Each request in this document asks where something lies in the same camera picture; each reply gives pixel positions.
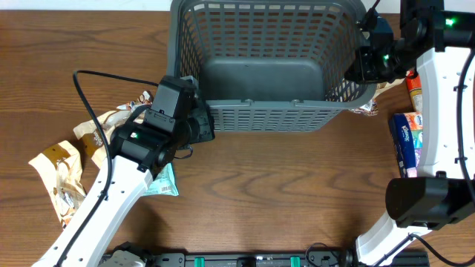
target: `wooden table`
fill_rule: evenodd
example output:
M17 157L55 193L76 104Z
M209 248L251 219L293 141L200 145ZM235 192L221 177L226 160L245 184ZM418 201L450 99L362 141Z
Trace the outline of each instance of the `wooden table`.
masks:
M78 146L72 129L90 118L73 70L158 82L169 19L159 12L0 12L0 266L31 265L62 231L27 162L62 140ZM398 16L390 20L397 28ZM81 80L97 114L151 89ZM348 246L383 214L386 185L399 176L387 120L410 111L405 85L378 103L378 116L343 112L313 133L218 133L195 145L191 159L175 162L180 196L141 198L109 248L125 241L157 253ZM88 190L98 170L83 162ZM471 217L427 240L451 260L467 260L474 223ZM432 255L431 262L442 266Z

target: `green led light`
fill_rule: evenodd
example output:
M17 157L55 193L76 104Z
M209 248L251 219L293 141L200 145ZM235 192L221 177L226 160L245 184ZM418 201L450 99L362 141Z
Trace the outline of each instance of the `green led light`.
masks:
M445 25L452 26L455 24L455 19L445 19Z

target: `black cable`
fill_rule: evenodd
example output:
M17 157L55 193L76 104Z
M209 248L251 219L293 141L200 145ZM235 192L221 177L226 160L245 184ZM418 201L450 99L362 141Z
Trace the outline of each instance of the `black cable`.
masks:
M185 150L185 149L188 149L190 150L190 153L186 156L181 156L181 157L178 157L178 156L175 156L174 158L175 159L188 159L190 158L191 156L193 156L193 147L190 146L190 145L185 145L183 147L181 147L179 150Z
M97 130L99 131L99 134L102 138L102 141L104 143L104 148L105 148L105 153L107 155L107 180L104 185L104 189L101 191L101 194L99 195L99 199L97 200L96 204L94 204L94 207L91 209L91 212L87 215L87 217L84 219L82 222L81 226L78 227L76 233L74 233L73 237L71 237L71 240L69 243L66 245L65 250L62 252L61 256L58 259L58 262L56 263L55 267L61 267L62 262L66 259L66 256L68 255L68 252L70 251L71 247L73 246L74 242L77 240L79 235L81 234L82 230L84 230L85 226L88 224L89 220L92 218L96 210L98 209L99 205L101 202L107 197L107 192L109 190L109 186L111 185L112 182L112 158L111 158L111 152L109 148L109 144L107 142L107 137L105 136L104 130L102 129L99 121L97 120L96 114L94 113L93 109L89 105L88 100L86 99L84 93L82 92L81 87L79 86L79 82L77 79L78 73L86 73L86 74L91 74L91 75L97 75L97 76L104 76L112 79L120 79L123 81L128 81L128 82L137 82L137 83L142 83L146 85L153 85L155 87L158 87L158 84L155 82L149 82L149 81L143 81L140 79L133 79L133 78L128 78L124 76L118 76L114 74L109 74L109 73L100 73L97 71L92 71L92 70L77 70L73 73L73 81L74 81L74 86L76 86L77 93L79 94L79 97L82 100L82 103L86 107L86 110L88 110L89 115L91 116L95 126L97 127Z
M471 266L475 263L475 256L471 260L465 263L455 263L450 260L447 260L441 254L439 254L439 252L437 252L431 245L429 245L429 243L427 243L427 241L425 241L422 237L418 236L417 234L410 234L409 236L419 240L422 243L422 245L424 245L430 252L432 252L434 256L437 257L437 259L447 264L448 266L465 267L465 266Z
M475 190L474 185L472 184L470 174L467 171L467 165L465 164L465 153L463 150L463 131L462 131L462 95L463 90L465 89L465 77L467 76L468 68L470 67L470 63L472 59L474 59L475 50L472 48L470 50L470 54L468 55L465 64L463 65L462 73L460 74L459 78L459 85L457 86L457 106L456 106L456 113L457 113L457 144L459 146L459 158L458 163L460 164L460 168L462 169L462 174L467 182L468 192L470 193L470 197L472 202L475 205Z
M385 260L387 260L389 257L393 256L400 248L402 248L407 242L410 242L411 238L407 236L402 240L397 246L395 246L391 251L389 251L388 254L385 254L373 267L378 267L383 263Z
M310 249L312 249L314 246L316 245L322 245L324 246L325 248L328 248L327 245L325 245L324 243L320 243L320 242L316 242L316 243L313 243L312 245L310 245L309 248L307 248L307 250L305 251L305 260L307 260L307 262L313 266L313 267L321 267L321 266L318 266L316 264L314 264L310 259L309 259L309 253L310 253ZM332 265L329 265L329 267L332 267L332 266L337 266L338 265L338 256L335 255L335 253L333 253L333 251L330 251L330 253L336 258L336 263L332 264Z
M150 107L151 105L146 104L136 107L134 112L132 112L132 114L127 118L125 122L133 122L138 116L140 116L140 114L142 114L143 111L146 111Z
M376 7L378 6L378 4L379 4L380 1L381 1L381 0L376 0L376 2L374 3L373 7L371 7L371 8L376 9Z

